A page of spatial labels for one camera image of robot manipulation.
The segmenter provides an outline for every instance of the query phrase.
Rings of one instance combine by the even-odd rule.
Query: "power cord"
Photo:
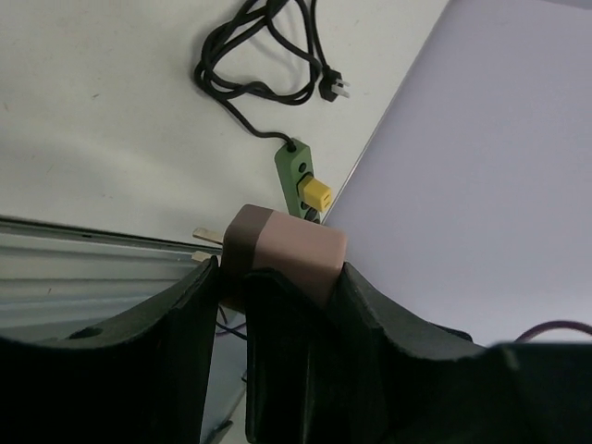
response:
[[[339,72],[331,69],[328,65],[321,46],[316,25],[317,0],[311,0],[310,8],[304,0],[294,1],[298,4],[304,21],[306,51],[303,51],[281,35],[273,23],[274,17],[289,0],[267,0],[264,6],[254,10],[251,9],[257,3],[257,0],[247,0],[231,21],[218,26],[207,36],[203,43],[201,60],[193,71],[195,84],[224,106],[253,136],[262,139],[281,139],[287,144],[290,152],[296,151],[296,146],[287,134],[279,131],[260,131],[230,101],[244,94],[252,94],[284,105],[302,105],[312,97],[315,92],[315,85],[321,77],[323,79],[319,83],[319,92],[325,100],[333,102],[340,95],[349,97],[344,90],[344,87],[349,86],[349,84],[343,81]],[[232,37],[240,27],[249,24],[251,26]],[[309,64],[309,81],[299,91],[292,94],[278,94],[262,81],[256,80],[241,84],[222,79],[214,72],[217,63],[225,55],[245,43],[263,28],[267,28],[273,38],[284,48]]]

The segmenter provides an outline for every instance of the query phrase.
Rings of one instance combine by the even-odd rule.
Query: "yellow adapter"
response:
[[[331,189],[309,174],[298,182],[298,194],[308,206],[324,213],[333,203]]]

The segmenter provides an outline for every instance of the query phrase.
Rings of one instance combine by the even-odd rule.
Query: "green power strip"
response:
[[[308,206],[298,195],[298,184],[308,175],[315,175],[311,148],[296,139],[292,139],[296,151],[288,151],[287,144],[276,153],[276,168],[284,191],[288,213],[301,219],[320,222],[318,212]]]

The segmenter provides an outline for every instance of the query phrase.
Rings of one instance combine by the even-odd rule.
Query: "black padded material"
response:
[[[197,443],[216,259],[68,339],[0,339],[0,441]]]
[[[325,311],[271,270],[245,290],[252,443],[592,442],[591,346],[481,348],[350,265]]]

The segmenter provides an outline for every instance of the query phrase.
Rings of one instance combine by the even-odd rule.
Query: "cable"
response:
[[[223,325],[223,324],[220,324],[219,322],[217,322],[217,321],[216,321],[216,326],[217,326],[218,328],[220,328],[220,329],[224,330],[224,332],[225,332],[225,333],[228,333],[229,335],[234,335],[234,336],[236,336],[237,338],[240,338],[240,339],[242,339],[242,340],[247,340],[247,335],[245,335],[245,334],[243,334],[243,333],[240,333],[239,331],[237,331],[239,328],[246,327],[246,324],[244,324],[244,325],[243,325],[243,324],[241,324],[241,325],[240,325],[240,326],[238,326],[238,327],[230,328],[230,327],[227,327],[227,326],[225,326],[225,325]],[[217,336],[217,337],[220,337],[220,336],[222,336],[222,333],[217,333],[217,334],[216,334],[216,336]]]
[[[328,76],[327,81],[321,82],[321,95],[323,98],[333,101],[337,95],[347,95],[342,89],[347,83],[341,80],[341,75],[337,71],[333,71],[329,67],[325,59],[316,25],[317,0],[311,1],[310,9],[304,0],[294,1],[298,4],[304,21],[306,51],[303,51],[281,35],[273,23],[274,17],[289,0],[267,0],[264,6],[254,10],[251,9],[257,3],[257,0],[247,0],[231,21],[218,26],[207,36],[203,43],[201,60],[193,71],[193,81],[195,84],[224,106],[253,136],[262,139],[281,139],[287,144],[288,150],[291,152],[296,151],[296,146],[287,134],[279,131],[260,131],[251,124],[236,106],[230,103],[230,100],[244,94],[251,94],[284,105],[302,105],[312,97],[315,92],[315,85],[321,75]],[[248,26],[244,31],[232,37],[240,27],[249,24],[251,26]],[[309,81],[299,91],[292,94],[278,94],[262,81],[256,80],[246,84],[240,84],[222,79],[215,73],[214,69],[216,65],[225,55],[237,46],[245,43],[263,28],[267,28],[272,37],[284,48],[309,64]],[[320,60],[315,57],[315,52],[318,54]]]
[[[234,336],[237,336],[238,338],[241,338],[244,340],[247,339],[246,335],[243,335],[242,333],[240,333],[240,330],[247,327],[246,322],[243,322],[242,324],[239,324],[236,327],[229,327],[228,326],[228,316],[226,315],[226,311],[224,310],[224,308],[222,308],[222,305],[218,305],[218,312],[220,313],[220,317],[222,317],[222,321],[224,322],[224,324],[216,321],[216,325],[224,331],[217,332],[216,333],[217,338],[222,338],[227,335],[234,335]]]
[[[218,312],[220,313],[220,316],[222,316],[222,320],[224,321],[224,325],[227,326],[228,325],[228,317],[226,316],[226,312],[222,308],[222,305],[218,305]]]
[[[592,336],[592,326],[577,321],[549,321],[539,324],[525,331],[516,342],[526,342],[551,330],[567,329],[580,331]]]

